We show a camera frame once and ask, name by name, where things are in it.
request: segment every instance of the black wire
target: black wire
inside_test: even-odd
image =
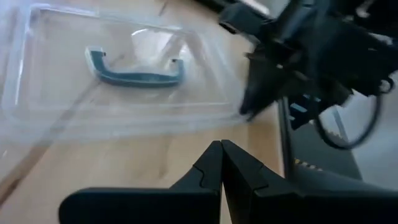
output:
[[[333,147],[335,149],[339,150],[350,150],[355,147],[358,147],[359,145],[363,144],[372,134],[374,131],[374,128],[377,125],[377,122],[379,121],[380,115],[381,115],[381,108],[382,108],[382,93],[380,91],[380,86],[378,83],[375,83],[375,96],[376,96],[376,102],[373,107],[373,115],[371,117],[371,120],[369,124],[366,126],[364,132],[354,141],[348,142],[346,145],[339,145],[335,143],[333,140],[331,140],[330,136],[328,135],[328,131],[325,129],[323,126],[321,120],[320,120],[320,115],[319,115],[319,108],[318,104],[315,101],[315,95],[319,93],[318,89],[318,73],[317,73],[317,52],[318,52],[318,37],[319,35],[319,27],[322,25],[322,19],[324,19],[327,16],[327,10],[328,6],[327,5],[321,5],[319,2],[322,2],[323,4],[328,4],[328,1],[315,1],[316,2],[316,13],[315,13],[315,19],[314,19],[314,25],[313,25],[313,35],[312,35],[312,49],[308,50],[308,74],[312,76],[312,90],[313,93],[311,94],[311,105],[312,105],[312,112],[315,117],[315,127],[317,129],[318,134],[320,137],[323,139],[323,141],[330,147]]]

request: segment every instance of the transparent tray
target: transparent tray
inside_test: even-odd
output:
[[[1,102],[8,126],[65,128],[68,139],[175,133],[243,120],[239,79],[211,40],[192,30],[49,4],[31,5],[18,23]],[[90,72],[89,46],[104,49],[114,71],[167,73],[169,61],[180,59],[183,81],[168,88],[103,83]]]

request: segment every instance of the wooden surface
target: wooden surface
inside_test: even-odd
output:
[[[250,43],[218,27],[217,16],[195,2],[87,0],[79,4],[123,13],[145,9],[147,16],[196,26],[227,52],[235,70],[242,74],[247,70],[243,55]],[[252,124],[195,133],[68,143],[53,139],[28,146],[2,140],[6,153],[0,160],[0,195],[8,197],[0,209],[0,223],[58,223],[60,202],[85,187],[169,187],[219,139],[232,140],[283,175],[276,105]],[[225,197],[221,222],[231,222]]]

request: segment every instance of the wooden table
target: wooden table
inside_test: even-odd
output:
[[[243,54],[251,44],[224,31],[216,23],[217,16],[195,2],[86,0],[79,4],[122,13],[145,10],[147,16],[161,16],[172,24],[195,26],[227,51],[234,69],[246,73],[248,62]],[[68,143],[54,139],[31,145],[1,140],[6,153],[0,160],[4,199],[0,223],[58,223],[60,202],[85,187],[169,187],[219,139],[232,140],[283,176],[276,105],[251,124],[196,133]],[[225,197],[221,222],[231,222]]]

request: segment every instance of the clear plastic container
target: clear plastic container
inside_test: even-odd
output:
[[[3,127],[18,129],[19,138],[88,139],[176,133],[244,120],[238,115],[240,81],[211,39],[138,21],[31,5],[16,27],[1,102]],[[168,88],[103,83],[90,72],[89,46],[104,49],[114,71],[168,74],[170,60],[180,59],[183,81]]]

